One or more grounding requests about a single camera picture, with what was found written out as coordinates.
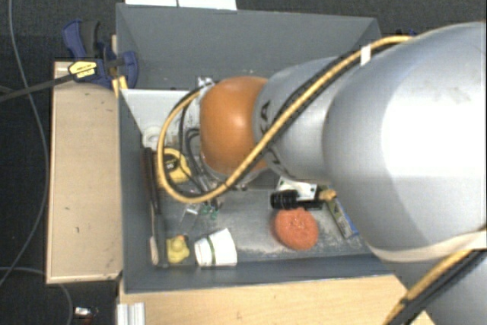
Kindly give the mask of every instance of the white paper cup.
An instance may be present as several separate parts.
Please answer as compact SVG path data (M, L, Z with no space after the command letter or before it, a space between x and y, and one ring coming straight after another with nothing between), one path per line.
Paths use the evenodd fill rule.
M201 267L235 266L237 249L228 229L210 234L195 242L196 261Z

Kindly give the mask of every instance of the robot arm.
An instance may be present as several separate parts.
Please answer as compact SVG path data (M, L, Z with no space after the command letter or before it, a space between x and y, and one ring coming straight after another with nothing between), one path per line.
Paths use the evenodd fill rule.
M450 253L428 255L431 245L485 230L485 23L423 34L362 66L360 58L359 52L321 59L274 75L253 98L252 117L237 121L251 128L256 146L222 185L189 198L162 172L163 185L181 202L203 202L248 175L261 156L292 180L332 183L361 236L411 288ZM168 123L198 95L171 113L160 156ZM159 166L164 171L161 158ZM421 248L427 248L421 260L387 258ZM445 269L470 261L472 253L457 255ZM435 322L484 323L487 262L476 260L460 282L423 301Z

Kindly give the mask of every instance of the gray bin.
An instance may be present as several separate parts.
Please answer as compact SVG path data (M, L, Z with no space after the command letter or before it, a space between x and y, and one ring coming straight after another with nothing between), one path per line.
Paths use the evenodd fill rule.
M117 5L116 19L119 53L134 50L141 66L138 89L190 89L201 75L214 79L233 75L269 77L290 65L340 56L380 37L372 18ZM119 99L123 278L127 293L388 273L361 238L341 238L326 209L317 220L327 236L316 249L306 253L275 250L272 238L265 236L272 214L268 202L271 177L245 193L226 195L217 220L199 221L193 229L191 240L229 227L237 244L237 266L154 266L148 249L152 226L140 164L139 115L126 97ZM171 202L164 206L171 213L165 221L170 231L174 213L181 213L182 206Z

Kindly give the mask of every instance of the black carpet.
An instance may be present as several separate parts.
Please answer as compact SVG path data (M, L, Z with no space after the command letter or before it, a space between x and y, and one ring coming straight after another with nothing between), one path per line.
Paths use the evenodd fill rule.
M53 61L66 55L60 30L74 18L97 19L100 35L115 32L115 3L123 0L14 0L14 28L29 83L51 76ZM397 30L421 33L447 24L485 19L486 0L237 0L240 9L300 11L375 17L383 34ZM0 0L0 86L21 88L8 36L8 0ZM35 94L49 134L49 93ZM37 215L44 181L43 153L27 99L0 104L0 267L11 264ZM46 248L43 223L20 261L43 269ZM97 307L93 324L114 323L115 284L68 286L74 306ZM40 276L12 274L0 288L0 325L65 323L67 304L57 288Z

